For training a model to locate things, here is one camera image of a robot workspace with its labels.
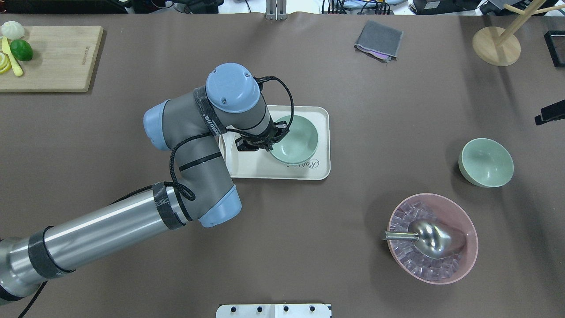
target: metal scoop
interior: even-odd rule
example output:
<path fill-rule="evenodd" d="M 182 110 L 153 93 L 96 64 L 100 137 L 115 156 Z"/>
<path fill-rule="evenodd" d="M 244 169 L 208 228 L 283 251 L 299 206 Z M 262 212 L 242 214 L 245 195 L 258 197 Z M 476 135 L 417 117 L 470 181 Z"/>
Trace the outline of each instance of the metal scoop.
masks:
<path fill-rule="evenodd" d="M 466 242 L 461 231 L 430 220 L 416 220 L 408 225 L 408 231 L 383 231 L 381 239 L 412 240 L 420 253 L 435 260 L 459 253 Z"/>

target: white onion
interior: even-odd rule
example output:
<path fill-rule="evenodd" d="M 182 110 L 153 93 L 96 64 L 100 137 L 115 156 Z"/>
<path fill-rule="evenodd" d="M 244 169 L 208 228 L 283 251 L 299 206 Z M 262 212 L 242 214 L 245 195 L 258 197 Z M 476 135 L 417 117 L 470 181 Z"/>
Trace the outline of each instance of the white onion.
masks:
<path fill-rule="evenodd" d="M 24 34 L 24 27 L 16 21 L 8 21 L 2 24 L 2 35 L 10 40 L 22 38 Z"/>

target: wooden cutting board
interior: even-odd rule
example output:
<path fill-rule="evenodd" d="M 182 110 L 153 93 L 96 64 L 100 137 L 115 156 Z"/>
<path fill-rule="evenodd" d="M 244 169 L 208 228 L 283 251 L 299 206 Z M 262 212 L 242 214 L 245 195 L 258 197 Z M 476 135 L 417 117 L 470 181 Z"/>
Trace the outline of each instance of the wooden cutting board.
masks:
<path fill-rule="evenodd" d="M 102 39 L 102 27 L 24 27 L 31 61 L 18 61 L 24 75 L 0 74 L 0 93 L 86 92 Z"/>

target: pink bowl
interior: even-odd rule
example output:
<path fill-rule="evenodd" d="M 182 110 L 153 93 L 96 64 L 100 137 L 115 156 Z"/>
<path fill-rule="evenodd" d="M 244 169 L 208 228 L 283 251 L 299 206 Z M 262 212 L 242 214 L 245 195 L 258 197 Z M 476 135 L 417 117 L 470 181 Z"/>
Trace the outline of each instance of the pink bowl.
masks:
<path fill-rule="evenodd" d="M 469 216 L 460 206 L 457 205 L 457 203 L 441 195 L 424 193 L 413 195 L 403 202 L 400 202 L 396 209 L 394 209 L 392 216 L 390 216 L 387 230 L 390 231 L 390 223 L 392 222 L 394 212 L 396 212 L 396 210 L 404 202 L 411 204 L 417 201 L 421 201 L 429 206 L 433 213 L 437 216 L 437 221 L 458 229 L 461 232 L 465 233 L 465 235 L 467 236 L 467 242 L 465 244 L 465 247 L 463 248 L 463 257 L 459 261 L 459 269 L 457 270 L 457 272 L 453 273 L 450 278 L 443 278 L 439 281 L 428 281 L 414 275 L 411 271 L 406 269 L 394 253 L 390 241 L 388 241 L 390 253 L 392 253 L 394 260 L 396 261 L 396 263 L 398 263 L 398 265 L 400 265 L 400 267 L 402 267 L 408 274 L 416 277 L 423 282 L 434 285 L 446 285 L 449 283 L 457 282 L 471 271 L 477 260 L 477 255 L 479 254 L 479 239 L 477 238 L 477 231 L 475 230 L 475 226 L 473 226 L 473 222 L 471 222 Z"/>

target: table surface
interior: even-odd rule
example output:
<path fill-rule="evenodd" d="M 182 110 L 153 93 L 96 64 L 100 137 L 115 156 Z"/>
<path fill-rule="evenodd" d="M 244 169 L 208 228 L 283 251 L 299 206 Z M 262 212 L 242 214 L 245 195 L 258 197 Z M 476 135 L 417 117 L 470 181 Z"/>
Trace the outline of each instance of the table surface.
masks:
<path fill-rule="evenodd" d="M 169 231 L 51 281 L 28 317 L 214 317 L 219 304 L 331 303 L 334 317 L 565 316 L 565 122 L 534 125 L 565 98 L 543 35 L 565 19 L 531 18 L 509 67 L 483 62 L 471 39 L 512 17 L 7 15 L 24 25 L 101 25 L 87 93 L 0 96 L 0 235 L 26 237 L 169 180 L 167 152 L 144 112 L 203 85 L 224 62 L 287 83 L 297 105 L 330 115 L 323 181 L 236 179 L 243 210 L 205 229 Z M 380 63 L 353 43 L 368 19 L 403 30 Z M 288 104 L 266 84 L 269 104 Z M 471 139 L 503 144 L 504 187 L 457 169 Z M 406 197 L 431 192 L 474 222 L 479 257 L 461 281 L 411 277 L 379 241 Z M 14 317 L 29 298 L 0 308 Z"/>

